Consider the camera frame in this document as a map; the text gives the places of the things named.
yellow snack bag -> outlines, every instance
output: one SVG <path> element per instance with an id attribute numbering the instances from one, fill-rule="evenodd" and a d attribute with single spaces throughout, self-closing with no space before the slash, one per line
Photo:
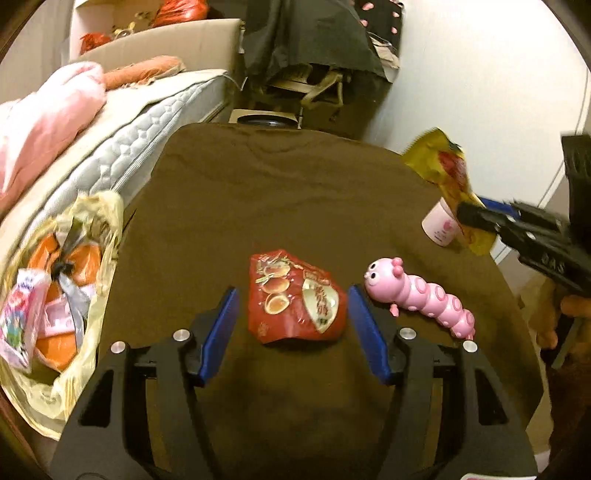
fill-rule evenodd
<path id="1" fill-rule="evenodd" d="M 406 165 L 421 178 L 439 186 L 441 195 L 454 215 L 460 202 L 483 206 L 472 193 L 462 149 L 450 142 L 446 134 L 436 128 L 417 138 L 402 156 Z M 476 255 L 491 251 L 496 235 L 460 224 L 470 250 Z"/>

brown blanket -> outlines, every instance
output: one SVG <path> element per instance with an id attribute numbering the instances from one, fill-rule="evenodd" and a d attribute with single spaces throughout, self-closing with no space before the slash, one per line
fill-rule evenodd
<path id="1" fill-rule="evenodd" d="M 218 376 L 198 392 L 222 468 L 232 479 L 356 479 L 392 391 L 369 372 L 350 326 L 330 345 L 260 345 L 245 314 L 249 256 L 285 248 L 343 288 L 362 281 L 371 261 L 400 256 L 408 272 L 474 312 L 476 341 L 525 426 L 542 393 L 527 327 L 489 256 L 438 247 L 424 234 L 421 220 L 438 198 L 381 148 L 315 131 L 183 127 L 129 225 L 101 353 L 116 340 L 139 347 L 187 327 L 235 285 L 242 313 Z M 452 344 L 419 314 L 402 312 L 400 323 Z M 165 462 L 156 430 L 152 440 Z"/>

red snack bag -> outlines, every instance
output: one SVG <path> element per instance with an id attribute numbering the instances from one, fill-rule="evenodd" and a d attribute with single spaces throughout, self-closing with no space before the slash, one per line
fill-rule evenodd
<path id="1" fill-rule="evenodd" d="M 261 343 L 336 340 L 346 316 L 347 297 L 327 272 L 285 250 L 251 257 L 248 328 Z"/>
<path id="2" fill-rule="evenodd" d="M 93 48 L 100 47 L 111 41 L 111 37 L 102 33 L 87 33 L 81 36 L 82 45 L 80 45 L 80 55 L 85 54 Z"/>
<path id="3" fill-rule="evenodd" d="M 175 23 L 205 20 L 208 12 L 207 0 L 166 0 L 156 13 L 152 25 L 162 27 Z"/>

black cloth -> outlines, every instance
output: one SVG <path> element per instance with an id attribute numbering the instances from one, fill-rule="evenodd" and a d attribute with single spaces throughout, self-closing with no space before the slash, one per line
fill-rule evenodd
<path id="1" fill-rule="evenodd" d="M 384 69 L 348 0 L 249 0 L 244 35 L 246 74 L 266 83 L 304 63 L 353 70 L 345 96 L 373 93 Z"/>
<path id="2" fill-rule="evenodd" d="M 402 3 L 391 0 L 374 0 L 373 2 L 357 0 L 355 2 L 355 11 L 367 22 L 368 32 L 389 41 L 397 57 L 400 56 L 403 9 Z"/>

blue object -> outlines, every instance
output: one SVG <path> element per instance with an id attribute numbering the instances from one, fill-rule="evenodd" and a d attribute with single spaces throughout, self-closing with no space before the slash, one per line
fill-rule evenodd
<path id="1" fill-rule="evenodd" d="M 392 369 L 388 363 L 388 345 L 357 286 L 349 289 L 349 318 L 353 320 L 371 372 L 382 383 L 390 385 Z"/>
<path id="2" fill-rule="evenodd" d="M 490 210 L 504 213 L 505 215 L 519 218 L 519 213 L 509 203 L 497 202 L 496 200 L 487 199 L 485 197 L 478 197 L 484 206 Z"/>
<path id="3" fill-rule="evenodd" d="M 201 368 L 199 369 L 199 377 L 203 381 L 203 385 L 216 376 L 222 364 L 226 347 L 236 325 L 239 308 L 238 290 L 234 288 L 222 300 L 217 318 L 203 342 Z"/>

